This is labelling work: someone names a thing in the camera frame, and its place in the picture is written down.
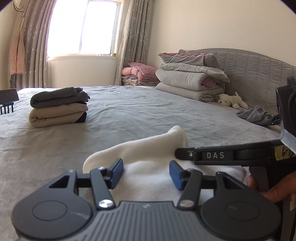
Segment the person's right hand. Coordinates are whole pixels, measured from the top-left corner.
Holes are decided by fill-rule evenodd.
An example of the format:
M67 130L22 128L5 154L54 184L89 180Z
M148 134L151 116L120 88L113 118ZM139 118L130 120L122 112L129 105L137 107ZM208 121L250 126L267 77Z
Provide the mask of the person's right hand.
M249 175L247 178L247 186L259 192L271 202L276 203L284 200L286 197L296 192L296 172L292 172L285 176L278 184L276 184L267 192L259 191L257 187L257 181L252 175Z

